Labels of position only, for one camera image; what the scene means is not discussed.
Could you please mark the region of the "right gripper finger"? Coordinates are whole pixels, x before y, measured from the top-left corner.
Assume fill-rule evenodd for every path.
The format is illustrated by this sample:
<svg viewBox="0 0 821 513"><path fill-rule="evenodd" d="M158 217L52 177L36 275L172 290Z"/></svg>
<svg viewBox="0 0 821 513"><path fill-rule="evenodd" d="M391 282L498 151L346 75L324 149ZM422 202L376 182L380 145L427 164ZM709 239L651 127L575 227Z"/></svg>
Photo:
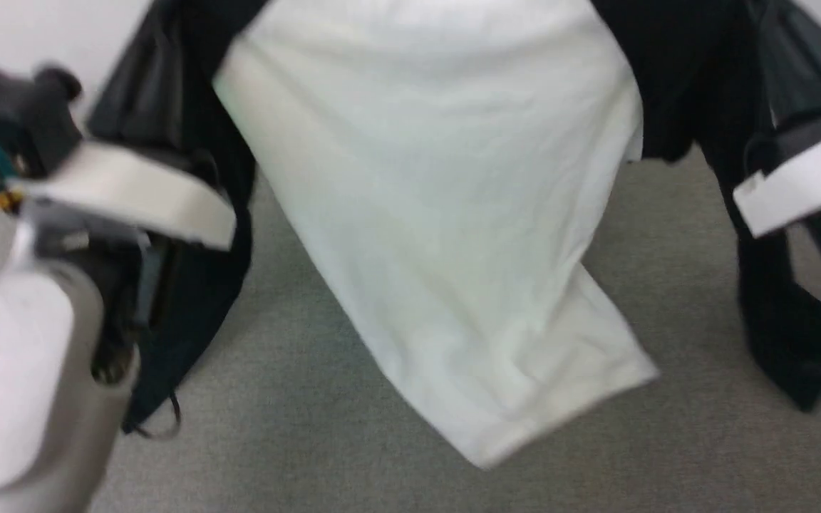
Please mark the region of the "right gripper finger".
<svg viewBox="0 0 821 513"><path fill-rule="evenodd" d="M821 124L821 23L795 1L749 1L773 127Z"/></svg>

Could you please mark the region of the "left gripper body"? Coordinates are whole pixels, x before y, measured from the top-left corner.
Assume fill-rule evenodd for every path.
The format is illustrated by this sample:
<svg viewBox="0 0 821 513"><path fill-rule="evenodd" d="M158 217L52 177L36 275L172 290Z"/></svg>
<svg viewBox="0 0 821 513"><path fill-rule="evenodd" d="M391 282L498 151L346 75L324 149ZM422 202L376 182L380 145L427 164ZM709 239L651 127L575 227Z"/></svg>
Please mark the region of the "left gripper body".
<svg viewBox="0 0 821 513"><path fill-rule="evenodd" d="M49 177L12 182L27 197L216 250L237 230L234 208L205 182L112 144L82 142Z"/></svg>

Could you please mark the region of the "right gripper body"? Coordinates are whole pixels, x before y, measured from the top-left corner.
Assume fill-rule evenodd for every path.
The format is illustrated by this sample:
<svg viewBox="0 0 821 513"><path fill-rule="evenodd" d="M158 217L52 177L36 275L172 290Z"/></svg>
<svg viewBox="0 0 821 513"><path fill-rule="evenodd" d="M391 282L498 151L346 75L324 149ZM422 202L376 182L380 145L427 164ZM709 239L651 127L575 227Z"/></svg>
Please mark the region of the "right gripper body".
<svg viewBox="0 0 821 513"><path fill-rule="evenodd" d="M765 176L753 173L733 200L754 237L765 236L821 211L821 143Z"/></svg>

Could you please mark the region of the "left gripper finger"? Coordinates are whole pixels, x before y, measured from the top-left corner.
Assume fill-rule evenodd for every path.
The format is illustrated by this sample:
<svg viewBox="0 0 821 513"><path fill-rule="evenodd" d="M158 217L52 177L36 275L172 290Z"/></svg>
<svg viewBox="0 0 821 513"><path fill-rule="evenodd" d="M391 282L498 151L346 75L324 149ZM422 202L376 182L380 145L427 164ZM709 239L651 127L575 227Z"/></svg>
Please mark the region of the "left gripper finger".
<svg viewBox="0 0 821 513"><path fill-rule="evenodd" d="M91 135L138 148L188 152L181 15L180 1L151 3L89 114Z"/></svg>

